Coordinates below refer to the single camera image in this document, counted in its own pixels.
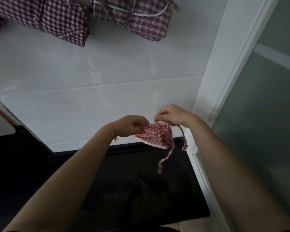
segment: person's left arm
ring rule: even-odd
[[[67,229],[80,209],[112,140],[142,134],[143,116],[125,116],[103,126],[30,198],[3,231],[58,232]]]

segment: hand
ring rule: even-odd
[[[170,123],[170,125],[183,125],[188,128],[189,121],[196,115],[174,104],[162,108],[155,116],[155,120]]]
[[[133,134],[144,134],[144,131],[138,126],[138,124],[149,124],[149,121],[144,116],[128,115],[110,123],[115,131],[116,137],[128,137]]]

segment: tiled wall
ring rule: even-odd
[[[158,43],[91,19],[81,48],[8,22],[0,33],[0,101],[55,152],[81,147],[127,114],[153,122],[170,103],[191,110],[227,0],[176,1],[180,10]]]

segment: white piping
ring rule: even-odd
[[[99,1],[94,1],[94,3],[95,4],[98,4],[98,5],[102,5],[101,2],[99,2]],[[108,5],[108,7],[109,8],[112,8],[112,9],[115,9],[115,10],[120,10],[120,11],[129,13],[129,11],[127,11],[125,9],[122,9],[122,8],[119,8],[119,7],[116,7],[114,5]],[[133,13],[133,15],[142,16],[142,17],[155,17],[155,16],[159,16],[159,15],[163,14],[166,11],[167,7],[168,7],[168,3],[166,4],[166,7],[162,11],[160,11],[159,13],[157,13],[157,14],[152,14],[152,15],[149,14],[148,15],[148,14],[137,14],[137,13]]]

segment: person's right arm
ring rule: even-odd
[[[210,184],[237,231],[290,230],[289,217],[204,120],[176,105],[161,109],[155,120],[183,125],[191,130]]]

